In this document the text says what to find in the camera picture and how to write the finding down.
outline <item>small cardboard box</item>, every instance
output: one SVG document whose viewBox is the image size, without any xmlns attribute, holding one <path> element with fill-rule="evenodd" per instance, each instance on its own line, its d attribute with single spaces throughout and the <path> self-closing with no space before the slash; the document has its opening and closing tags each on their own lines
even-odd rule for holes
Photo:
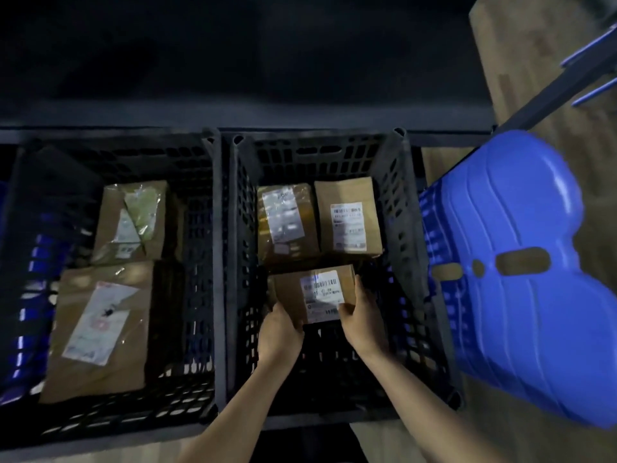
<svg viewBox="0 0 617 463">
<path fill-rule="evenodd" d="M 183 272 L 136 262 L 63 272 L 41 403 L 123 393 L 181 360 Z"/>
<path fill-rule="evenodd" d="M 383 253 L 370 177 L 315 182 L 321 251 L 377 257 Z"/>
<path fill-rule="evenodd" d="M 319 257 L 310 185 L 257 189 L 257 255 L 262 264 L 288 264 Z"/>
<path fill-rule="evenodd" d="M 113 265 L 177 256 L 184 211 L 165 181 L 110 185 L 96 229 L 93 265 Z"/>
<path fill-rule="evenodd" d="M 282 303 L 294 325 L 337 320 L 339 304 L 355 305 L 353 265 L 269 276 L 268 298 Z"/>
</svg>

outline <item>person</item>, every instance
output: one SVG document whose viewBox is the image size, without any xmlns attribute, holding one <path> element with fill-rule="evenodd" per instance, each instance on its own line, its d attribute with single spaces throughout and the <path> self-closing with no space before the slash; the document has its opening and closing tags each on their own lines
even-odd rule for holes
<svg viewBox="0 0 617 463">
<path fill-rule="evenodd" d="M 345 337 L 381 383 L 423 454 L 439 463 L 505 462 L 488 441 L 390 355 L 379 308 L 359 276 L 355 295 L 355 307 L 339 305 Z M 179 463 L 249 462 L 274 396 L 294 366 L 303 340 L 302 326 L 294 327 L 283 306 L 276 304 L 259 333 L 255 372 L 181 453 Z"/>
</svg>

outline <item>blue plastic chair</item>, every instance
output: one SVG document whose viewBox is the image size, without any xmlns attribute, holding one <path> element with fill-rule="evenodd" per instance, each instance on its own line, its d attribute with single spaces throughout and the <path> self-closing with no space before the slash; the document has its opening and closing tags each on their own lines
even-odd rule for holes
<svg viewBox="0 0 617 463">
<path fill-rule="evenodd" d="M 584 207 L 560 155 L 505 132 L 431 185 L 420 207 L 431 266 L 463 268 L 441 283 L 462 371 L 564 417 L 617 423 L 617 298 L 579 267 L 572 237 Z M 498 254 L 533 247 L 550 255 L 547 271 L 499 273 Z"/>
</svg>

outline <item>plastic crate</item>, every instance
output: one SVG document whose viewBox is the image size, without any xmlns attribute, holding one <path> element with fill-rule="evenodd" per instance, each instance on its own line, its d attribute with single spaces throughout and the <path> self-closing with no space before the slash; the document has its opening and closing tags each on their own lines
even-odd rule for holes
<svg viewBox="0 0 617 463">
<path fill-rule="evenodd" d="M 162 440 L 171 427 L 198 433 L 215 415 L 213 305 L 222 284 L 220 135 L 164 130 L 82 132 L 37 141 L 19 152 L 3 212 L 0 246 L 0 450 L 32 449 L 69 441 L 40 454 L 86 451 L 75 440 L 99 438 L 109 448 L 127 433 L 130 442 Z M 184 234 L 186 289 L 184 358 L 142 390 L 38 404 L 45 378 L 49 333 L 60 272 L 88 264 L 104 185 L 165 179 L 188 204 Z"/>
<path fill-rule="evenodd" d="M 404 130 L 239 134 L 232 138 L 224 174 L 229 211 L 224 232 L 227 400 L 258 359 L 266 273 L 257 261 L 257 187 L 371 176 L 386 249 L 357 271 L 376 294 L 391 350 L 438 396 L 459 407 L 460 377 L 445 305 L 440 292 L 429 295 L 428 256 Z M 276 395 L 265 428 L 396 416 L 345 340 L 340 322 L 304 328 L 302 353 Z"/>
</svg>

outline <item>package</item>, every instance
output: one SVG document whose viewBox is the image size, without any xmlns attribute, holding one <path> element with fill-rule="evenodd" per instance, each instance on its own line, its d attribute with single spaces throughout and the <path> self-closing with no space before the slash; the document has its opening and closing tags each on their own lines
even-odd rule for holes
<svg viewBox="0 0 617 463">
<path fill-rule="evenodd" d="M 176 256 L 179 240 L 178 199 L 165 181 L 110 185 L 94 240 L 93 265 L 162 260 Z"/>
<path fill-rule="evenodd" d="M 183 272 L 135 262 L 66 270 L 41 403 L 143 388 L 182 358 Z"/>
<path fill-rule="evenodd" d="M 370 177 L 315 182 L 321 251 L 376 257 L 382 254 L 380 225 Z"/>
<path fill-rule="evenodd" d="M 264 265 L 320 255 L 310 185 L 259 187 L 257 255 Z"/>
<path fill-rule="evenodd" d="M 285 307 L 294 325 L 338 320 L 338 305 L 355 305 L 353 265 L 268 277 L 270 305 Z"/>
</svg>

